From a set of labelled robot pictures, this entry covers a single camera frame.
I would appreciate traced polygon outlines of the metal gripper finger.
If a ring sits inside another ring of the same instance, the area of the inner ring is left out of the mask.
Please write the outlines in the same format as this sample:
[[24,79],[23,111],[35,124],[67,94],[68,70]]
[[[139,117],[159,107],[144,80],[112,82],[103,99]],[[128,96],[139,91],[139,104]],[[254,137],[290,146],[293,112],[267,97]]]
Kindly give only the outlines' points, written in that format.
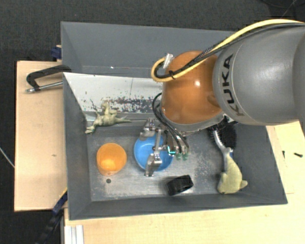
[[148,156],[145,166],[145,173],[146,177],[151,177],[154,175],[154,172],[158,170],[158,168],[162,164],[162,159],[159,153],[152,153]]
[[142,131],[140,132],[139,139],[146,140],[155,135],[158,131],[159,126],[155,118],[148,118],[143,126]]

